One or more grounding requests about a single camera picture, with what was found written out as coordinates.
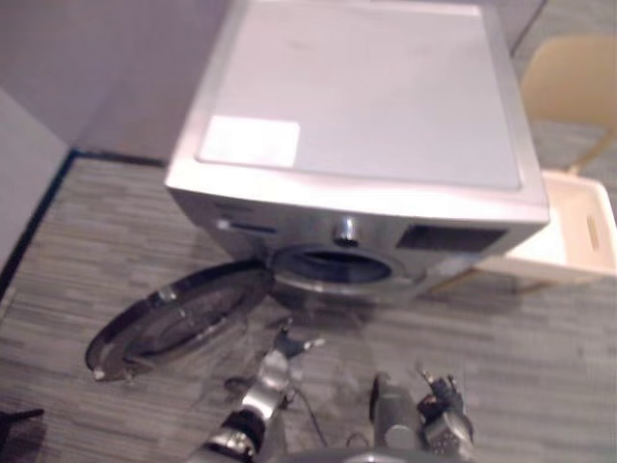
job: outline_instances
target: floor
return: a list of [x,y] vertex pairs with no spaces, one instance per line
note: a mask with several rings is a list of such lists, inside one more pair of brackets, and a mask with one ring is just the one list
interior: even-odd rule
[[[613,7],[613,0],[551,2],[517,68],[553,33],[614,31]],[[542,125],[535,135],[541,163],[559,167],[595,132]],[[615,155],[613,147],[584,172],[606,183],[613,204]],[[255,352],[289,315],[268,299],[238,327],[233,345],[221,342],[121,384],[93,381],[83,354],[110,318],[154,288],[228,259],[179,212],[163,176],[159,168],[91,159],[70,170],[0,303],[0,410],[46,410],[42,421],[15,428],[3,461],[183,461],[229,411],[223,380],[254,368]],[[478,462],[614,462],[617,286],[601,281],[517,298],[510,285],[485,277],[395,309],[296,314],[299,336],[328,340],[302,366],[329,443],[355,430],[368,434],[377,369],[420,399],[426,388],[414,368],[422,362],[462,383]],[[291,449],[318,446],[300,402],[284,419]]]

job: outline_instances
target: wooden chair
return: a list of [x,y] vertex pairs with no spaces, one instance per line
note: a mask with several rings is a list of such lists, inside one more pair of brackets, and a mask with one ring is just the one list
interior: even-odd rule
[[533,280],[517,292],[617,277],[617,230],[608,195],[600,182],[577,176],[617,136],[617,38],[547,41],[531,60],[521,90],[531,121],[593,124],[605,135],[566,172],[543,172],[550,203],[546,227],[436,290],[478,271]]
[[568,36],[545,42],[521,82],[529,119],[602,127],[605,134],[568,172],[581,169],[617,138],[617,38]]

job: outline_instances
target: robotic hand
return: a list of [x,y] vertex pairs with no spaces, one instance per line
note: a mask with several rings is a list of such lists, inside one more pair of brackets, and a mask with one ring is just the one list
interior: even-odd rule
[[187,463],[254,463],[285,453],[280,410],[293,399],[293,382],[300,379],[300,371],[289,361],[325,343],[322,339],[291,339],[290,325],[291,320],[288,320],[280,328],[238,408],[228,415]]
[[287,453],[280,410],[295,394],[289,360],[323,340],[299,341],[289,336],[289,323],[279,330],[255,381],[237,410],[196,451],[188,463],[445,463],[471,460],[473,427],[452,376],[420,374],[431,393],[418,405],[409,392],[386,373],[373,382],[369,418],[374,448],[318,449]]

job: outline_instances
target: wire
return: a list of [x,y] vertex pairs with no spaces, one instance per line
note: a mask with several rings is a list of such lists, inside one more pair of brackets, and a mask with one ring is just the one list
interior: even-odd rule
[[319,440],[321,441],[321,445],[323,447],[327,447],[328,441],[326,441],[326,438],[324,437],[323,432],[321,432],[321,427],[319,427],[319,422],[317,422],[317,417],[315,417],[315,414],[313,413],[312,408],[310,407],[309,400],[299,388],[294,388],[294,390],[296,394],[305,403],[305,406],[307,407],[308,415],[310,416],[310,420],[312,421],[312,425],[315,428],[315,432],[317,433],[317,436],[319,437]]
[[[247,378],[247,377],[242,377],[242,376],[231,376],[225,380],[224,388],[229,393],[233,393],[235,395],[242,395],[251,387],[251,383],[254,380],[255,380],[254,377]],[[312,422],[312,425],[315,428],[315,432],[317,433],[317,436],[319,437],[319,441],[321,442],[321,445],[323,447],[327,447],[328,441],[326,441],[326,438],[324,437],[324,433],[321,431],[321,427],[319,426],[317,417],[315,417],[315,414],[312,411],[312,407],[310,406],[307,396],[298,387],[294,387],[294,391],[305,403],[305,407],[307,408],[308,415],[310,416],[310,421]]]
[[370,447],[368,439],[366,439],[366,436],[363,435],[361,432],[352,432],[345,441],[345,447],[351,447],[351,443],[353,442],[354,438],[360,439],[364,443],[365,447]]

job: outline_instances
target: wall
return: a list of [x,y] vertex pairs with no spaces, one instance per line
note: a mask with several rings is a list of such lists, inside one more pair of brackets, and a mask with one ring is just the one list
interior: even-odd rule
[[226,0],[0,0],[0,87],[69,145],[167,158]]
[[67,145],[0,89],[0,269]]

